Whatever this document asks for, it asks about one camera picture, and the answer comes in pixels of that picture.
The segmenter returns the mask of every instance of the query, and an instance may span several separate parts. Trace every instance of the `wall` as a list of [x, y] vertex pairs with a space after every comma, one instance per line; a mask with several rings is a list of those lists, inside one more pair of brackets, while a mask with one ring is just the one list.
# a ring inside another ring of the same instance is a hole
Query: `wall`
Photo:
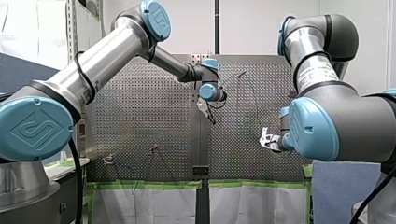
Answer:
[[317, 15], [319, 0], [220, 1], [220, 53], [277, 55], [283, 19]]
[[359, 51], [345, 81], [360, 94], [383, 91], [388, 85], [388, 27], [391, 0], [320, 0], [320, 14], [349, 17], [358, 28]]
[[[103, 21], [109, 32], [117, 15], [138, 5], [140, 0], [103, 0]], [[160, 0], [169, 14], [172, 34], [160, 46], [175, 54], [203, 53], [214, 50], [213, 0]]]
[[[124, 9], [139, 0], [103, 0], [105, 30]], [[161, 46], [172, 53], [214, 51], [214, 0], [160, 0], [172, 23], [172, 34]], [[220, 1], [222, 54], [276, 54], [279, 24], [288, 15], [319, 14], [319, 0]]]

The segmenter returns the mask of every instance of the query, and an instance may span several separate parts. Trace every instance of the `blue joint cap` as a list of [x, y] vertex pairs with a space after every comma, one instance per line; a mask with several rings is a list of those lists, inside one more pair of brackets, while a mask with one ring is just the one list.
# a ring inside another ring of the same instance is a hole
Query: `blue joint cap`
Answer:
[[294, 150], [290, 133], [285, 133], [285, 135], [282, 137], [282, 147], [286, 150]]
[[171, 22], [165, 8], [155, 0], [142, 2], [143, 22], [148, 27], [154, 39], [164, 41], [171, 34]]
[[289, 107], [288, 106], [282, 107], [280, 109], [279, 117], [283, 118], [283, 117], [287, 116], [288, 114], [289, 114]]
[[64, 149], [73, 134], [73, 119], [58, 102], [24, 97], [0, 106], [0, 157], [39, 161]]
[[199, 95], [205, 101], [215, 101], [218, 98], [219, 91], [212, 84], [204, 84], [199, 90]]
[[205, 58], [202, 60], [201, 65], [205, 66], [205, 67], [209, 67], [212, 69], [219, 69], [219, 63], [218, 60], [214, 59], [214, 58]]
[[385, 90], [384, 93], [392, 95], [393, 97], [396, 97], [396, 88]]
[[316, 101], [301, 97], [290, 105], [290, 137], [295, 150], [312, 160], [333, 161], [339, 152], [332, 119]]

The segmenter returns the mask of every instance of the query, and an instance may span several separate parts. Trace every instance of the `green tape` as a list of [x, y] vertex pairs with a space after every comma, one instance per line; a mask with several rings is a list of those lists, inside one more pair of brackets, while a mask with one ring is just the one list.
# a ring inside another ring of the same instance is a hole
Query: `green tape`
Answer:
[[143, 180], [117, 180], [116, 182], [88, 183], [88, 189], [199, 189], [201, 181], [147, 182]]
[[314, 171], [314, 165], [313, 164], [307, 164], [307, 165], [303, 165], [303, 169], [304, 169], [304, 175], [306, 178], [312, 178], [312, 174]]
[[209, 187], [214, 188], [239, 188], [261, 187], [279, 189], [307, 189], [309, 182], [278, 182], [262, 180], [209, 180]]

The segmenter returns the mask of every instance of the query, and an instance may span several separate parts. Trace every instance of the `robotic arm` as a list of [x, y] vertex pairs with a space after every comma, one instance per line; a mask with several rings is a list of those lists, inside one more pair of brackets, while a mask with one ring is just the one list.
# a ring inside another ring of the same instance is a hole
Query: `robotic arm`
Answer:
[[156, 1], [121, 12], [112, 32], [75, 63], [47, 81], [35, 80], [0, 104], [0, 125], [6, 127], [0, 134], [0, 158], [39, 161], [62, 150], [81, 118], [82, 107], [136, 55], [181, 82], [202, 81], [200, 97], [205, 101], [225, 100], [226, 93], [218, 87], [217, 61], [205, 59], [195, 66], [182, 63], [157, 46], [170, 33], [166, 11]]
[[360, 97], [342, 81], [358, 42], [340, 15], [284, 20], [279, 54], [292, 66], [299, 95], [281, 110], [281, 149], [321, 161], [396, 161], [392, 97]]
[[[171, 33], [165, 9], [146, 0], [122, 12], [112, 32], [75, 58], [47, 81], [35, 80], [0, 103], [0, 219], [6, 223], [60, 223], [59, 184], [50, 182], [41, 160], [55, 155], [70, 141], [81, 111], [121, 68], [139, 55], [181, 82], [202, 81], [200, 97], [224, 101], [218, 87], [218, 63], [182, 63], [157, 47]], [[77, 153], [74, 153], [78, 164]], [[78, 177], [78, 215], [82, 205]]]

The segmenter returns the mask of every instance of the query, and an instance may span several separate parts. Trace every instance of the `vertical metal pole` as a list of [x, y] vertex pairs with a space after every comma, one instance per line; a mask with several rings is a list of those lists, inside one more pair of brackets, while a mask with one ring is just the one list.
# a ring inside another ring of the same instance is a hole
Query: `vertical metal pole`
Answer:
[[220, 0], [215, 0], [215, 54], [220, 54]]

